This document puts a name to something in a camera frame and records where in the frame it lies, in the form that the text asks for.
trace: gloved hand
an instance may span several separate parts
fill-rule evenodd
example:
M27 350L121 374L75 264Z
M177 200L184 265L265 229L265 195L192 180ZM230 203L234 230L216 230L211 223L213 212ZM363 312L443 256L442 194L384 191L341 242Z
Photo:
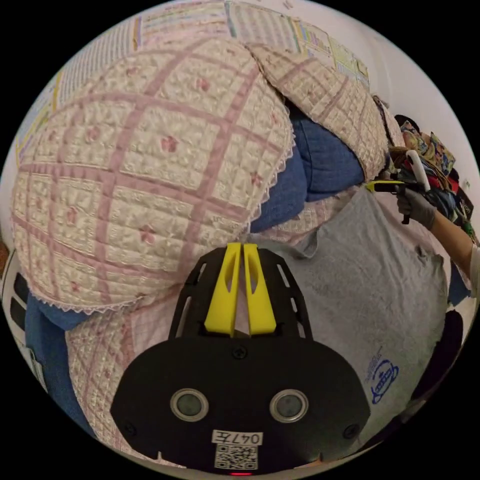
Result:
M437 209L422 195L407 188L405 193L398 193L396 204L402 215L410 215L411 219L416 220L426 229L432 229Z

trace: camera lens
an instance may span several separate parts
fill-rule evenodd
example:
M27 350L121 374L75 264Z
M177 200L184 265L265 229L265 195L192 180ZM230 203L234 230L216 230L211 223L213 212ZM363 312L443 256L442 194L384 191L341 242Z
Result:
M173 394L170 408L180 420L198 422L207 415L209 402L198 390L184 388Z
M300 420L309 407L307 397L298 390L282 390L270 402L270 413L278 422L291 423Z

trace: yellow plastic part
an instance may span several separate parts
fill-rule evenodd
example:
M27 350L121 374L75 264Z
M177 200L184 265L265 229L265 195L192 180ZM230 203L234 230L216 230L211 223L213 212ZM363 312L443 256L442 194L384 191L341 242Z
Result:
M204 323L207 332L230 335L231 338L234 336L241 254L241 243L229 243L226 246L220 274Z
M243 256L245 260L246 301L248 304L250 336L272 334L277 327L277 322L270 303L257 245L246 243L243 246ZM256 285L253 292L252 280Z
M367 190L370 190L370 192L374 192L376 184L405 185L405 182L404 181L399 181L399 180L374 180L374 181L371 181L370 183L367 183L365 186L366 186Z

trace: handheld tool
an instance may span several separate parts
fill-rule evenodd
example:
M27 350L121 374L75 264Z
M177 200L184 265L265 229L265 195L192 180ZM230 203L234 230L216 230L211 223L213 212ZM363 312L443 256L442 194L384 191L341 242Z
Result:
M415 150L408 150L406 158L411 165L413 174L415 175L415 183L409 183L399 180L374 180L366 184L366 188L370 192L390 192L393 195L404 195L406 189L414 190L419 193L430 191L429 179L425 173L425 169L420 160L419 154ZM404 215L402 224L408 225L410 216Z
M235 336L241 259L249 336ZM352 366L312 338L285 260L254 244L204 255L167 341L123 373L111 415L141 454L204 472L268 474L336 460L370 407Z

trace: human arm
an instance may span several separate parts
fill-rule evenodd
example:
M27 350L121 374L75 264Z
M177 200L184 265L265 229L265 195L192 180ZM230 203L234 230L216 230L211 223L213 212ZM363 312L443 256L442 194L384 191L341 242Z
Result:
M472 254L473 252L475 252L474 255L479 253L474 250L471 238L460 227L443 216L419 193L409 189L404 194L399 193L397 205L400 213L410 215L412 220L416 220L431 231L452 261L470 279L474 290L478 291L479 288L474 284L477 281L476 277L479 276L479 271L477 269L476 274L472 275L474 273L472 272L472 266L475 267L480 262L475 262L476 257L472 262Z
M430 231L453 262L473 281L471 264L474 244L472 239L438 210L435 210L435 219Z

